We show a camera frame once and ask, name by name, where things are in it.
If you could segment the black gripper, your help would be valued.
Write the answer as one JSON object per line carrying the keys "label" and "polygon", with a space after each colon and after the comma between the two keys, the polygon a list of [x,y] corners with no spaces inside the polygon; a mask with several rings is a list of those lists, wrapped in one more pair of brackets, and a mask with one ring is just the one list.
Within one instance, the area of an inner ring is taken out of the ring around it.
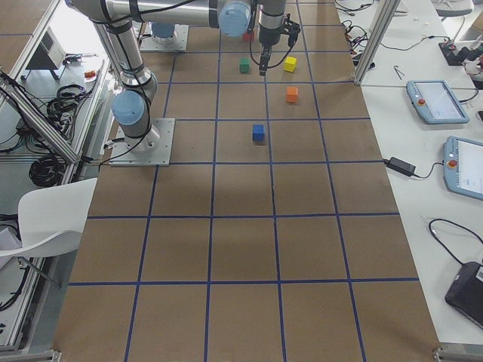
{"label": "black gripper", "polygon": [[282,35],[288,37],[288,47],[292,48],[300,34],[300,24],[291,20],[290,14],[260,13],[258,39],[262,44],[260,49],[259,74],[266,75],[269,68],[272,48],[277,45]]}

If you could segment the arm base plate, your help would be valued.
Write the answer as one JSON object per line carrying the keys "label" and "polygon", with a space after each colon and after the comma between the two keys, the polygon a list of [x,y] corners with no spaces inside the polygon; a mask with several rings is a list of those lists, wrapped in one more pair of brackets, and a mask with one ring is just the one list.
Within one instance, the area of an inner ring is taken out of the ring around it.
{"label": "arm base plate", "polygon": [[151,131],[142,142],[127,138],[112,147],[109,165],[115,167],[168,166],[176,120],[174,118],[153,118]]}
{"label": "arm base plate", "polygon": [[140,51],[144,53],[175,53],[185,52],[188,42],[189,27],[176,24],[174,34],[169,38],[157,36],[149,23],[141,37]]}

